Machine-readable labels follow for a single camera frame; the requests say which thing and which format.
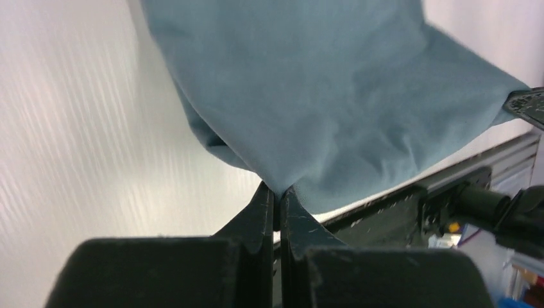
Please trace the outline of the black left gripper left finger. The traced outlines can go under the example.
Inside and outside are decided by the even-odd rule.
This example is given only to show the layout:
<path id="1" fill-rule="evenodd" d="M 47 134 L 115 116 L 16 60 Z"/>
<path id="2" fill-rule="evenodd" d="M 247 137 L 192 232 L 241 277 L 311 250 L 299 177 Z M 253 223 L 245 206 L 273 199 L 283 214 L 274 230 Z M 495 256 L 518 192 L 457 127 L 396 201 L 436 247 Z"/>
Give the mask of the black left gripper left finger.
<path id="1" fill-rule="evenodd" d="M 81 243 L 48 307 L 271 307 L 275 196 L 249 204 L 208 237 L 115 237 Z"/>

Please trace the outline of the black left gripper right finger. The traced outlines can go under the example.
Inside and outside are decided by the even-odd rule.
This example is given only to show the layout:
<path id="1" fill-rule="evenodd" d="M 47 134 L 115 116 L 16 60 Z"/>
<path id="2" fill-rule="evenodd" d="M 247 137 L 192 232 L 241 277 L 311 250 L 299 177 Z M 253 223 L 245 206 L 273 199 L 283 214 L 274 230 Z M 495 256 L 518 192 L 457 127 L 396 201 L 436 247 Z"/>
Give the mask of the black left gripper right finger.
<path id="1" fill-rule="evenodd" d="M 279 208 L 283 307 L 493 307 L 463 252 L 354 248 L 309 214 L 293 189 Z"/>

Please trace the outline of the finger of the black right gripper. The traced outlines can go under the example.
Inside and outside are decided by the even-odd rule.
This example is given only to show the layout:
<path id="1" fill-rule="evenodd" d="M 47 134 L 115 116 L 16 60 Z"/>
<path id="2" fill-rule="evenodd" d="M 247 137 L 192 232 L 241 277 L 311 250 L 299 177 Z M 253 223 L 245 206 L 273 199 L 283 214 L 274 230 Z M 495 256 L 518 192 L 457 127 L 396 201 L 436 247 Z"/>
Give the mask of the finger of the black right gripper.
<path id="1" fill-rule="evenodd" d="M 543 130 L 543 87 L 511 92 L 503 104 L 503 109 Z"/>

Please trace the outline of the grey blue t shirt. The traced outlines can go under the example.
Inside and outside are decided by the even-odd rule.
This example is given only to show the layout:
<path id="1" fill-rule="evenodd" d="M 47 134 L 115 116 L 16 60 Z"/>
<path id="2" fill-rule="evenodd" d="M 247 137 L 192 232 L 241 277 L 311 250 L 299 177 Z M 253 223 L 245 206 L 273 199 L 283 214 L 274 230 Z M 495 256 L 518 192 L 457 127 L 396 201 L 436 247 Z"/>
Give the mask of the grey blue t shirt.
<path id="1" fill-rule="evenodd" d="M 194 135 L 313 214 L 402 184 L 511 116 L 525 84 L 420 1 L 143 1 Z"/>

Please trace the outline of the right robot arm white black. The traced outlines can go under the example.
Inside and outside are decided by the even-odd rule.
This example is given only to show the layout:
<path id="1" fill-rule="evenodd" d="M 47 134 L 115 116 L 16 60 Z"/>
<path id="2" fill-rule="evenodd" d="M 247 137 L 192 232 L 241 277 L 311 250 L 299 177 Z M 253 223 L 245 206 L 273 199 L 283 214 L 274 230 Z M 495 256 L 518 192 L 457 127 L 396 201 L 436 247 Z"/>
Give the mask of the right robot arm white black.
<path id="1" fill-rule="evenodd" d="M 543 88 L 510 93 L 503 109 L 543 130 Z M 535 259 L 543 258 L 543 186 L 522 189 L 509 197 L 475 185 L 463 185 L 454 214 L 495 236 L 495 242 Z"/>

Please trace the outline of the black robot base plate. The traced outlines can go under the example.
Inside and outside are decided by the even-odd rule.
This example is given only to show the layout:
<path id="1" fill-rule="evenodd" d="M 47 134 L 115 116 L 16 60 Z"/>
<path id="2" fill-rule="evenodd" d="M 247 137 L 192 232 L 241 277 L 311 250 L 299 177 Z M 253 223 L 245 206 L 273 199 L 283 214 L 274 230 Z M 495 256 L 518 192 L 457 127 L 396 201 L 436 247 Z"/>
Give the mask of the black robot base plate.
<path id="1" fill-rule="evenodd" d="M 430 236 L 465 223 L 469 215 L 460 206 L 462 193 L 488 191 L 491 176 L 488 166 L 456 173 L 448 168 L 326 219 L 310 233 L 326 230 L 352 247 L 425 247 Z"/>

